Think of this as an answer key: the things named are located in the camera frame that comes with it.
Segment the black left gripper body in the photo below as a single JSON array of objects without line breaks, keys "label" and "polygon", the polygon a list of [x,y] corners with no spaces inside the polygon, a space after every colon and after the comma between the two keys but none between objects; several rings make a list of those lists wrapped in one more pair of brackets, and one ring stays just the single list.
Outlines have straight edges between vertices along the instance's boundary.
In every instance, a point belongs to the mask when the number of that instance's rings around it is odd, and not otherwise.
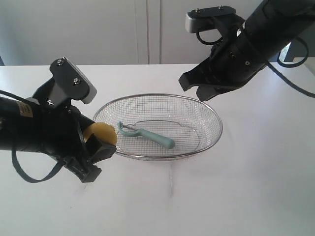
[{"label": "black left gripper body", "polygon": [[82,183],[94,182],[101,169],[87,160],[83,131],[71,116],[71,108],[76,107],[68,103],[50,109],[33,103],[31,108],[33,118],[39,123],[42,151],[57,162],[50,173],[37,182],[51,179],[62,167],[75,174]]}]

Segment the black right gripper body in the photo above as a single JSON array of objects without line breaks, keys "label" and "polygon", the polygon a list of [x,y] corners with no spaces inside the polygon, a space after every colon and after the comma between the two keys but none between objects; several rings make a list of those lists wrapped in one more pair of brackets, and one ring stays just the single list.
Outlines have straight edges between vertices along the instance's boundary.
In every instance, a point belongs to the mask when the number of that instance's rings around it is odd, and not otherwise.
[{"label": "black right gripper body", "polygon": [[246,84],[267,60],[267,28],[238,24],[211,53],[209,69],[218,84]]}]

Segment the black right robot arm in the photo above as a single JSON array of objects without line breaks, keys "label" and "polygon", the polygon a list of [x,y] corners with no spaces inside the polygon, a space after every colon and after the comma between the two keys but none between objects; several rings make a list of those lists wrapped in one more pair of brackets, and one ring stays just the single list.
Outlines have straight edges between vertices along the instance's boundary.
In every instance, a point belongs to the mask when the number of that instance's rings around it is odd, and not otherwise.
[{"label": "black right robot arm", "polygon": [[186,14],[186,30],[218,30],[220,38],[208,43],[209,57],[179,83],[183,90],[197,87],[200,101],[240,89],[314,21],[312,0],[264,0],[247,19],[230,6],[194,9]]}]

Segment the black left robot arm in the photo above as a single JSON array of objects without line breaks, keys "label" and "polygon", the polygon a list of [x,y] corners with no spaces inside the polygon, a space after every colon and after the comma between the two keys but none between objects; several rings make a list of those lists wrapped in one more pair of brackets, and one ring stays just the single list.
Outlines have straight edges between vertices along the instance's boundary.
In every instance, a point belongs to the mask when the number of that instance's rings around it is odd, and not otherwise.
[{"label": "black left robot arm", "polygon": [[[70,101],[50,109],[1,98],[0,148],[11,152],[15,171],[29,183],[47,181],[62,168],[75,174],[82,183],[93,182],[101,173],[96,163],[111,158],[117,150],[115,144],[95,134],[84,138],[84,131],[94,123]],[[17,152],[43,153],[56,164],[47,176],[34,179],[22,169]]]}]

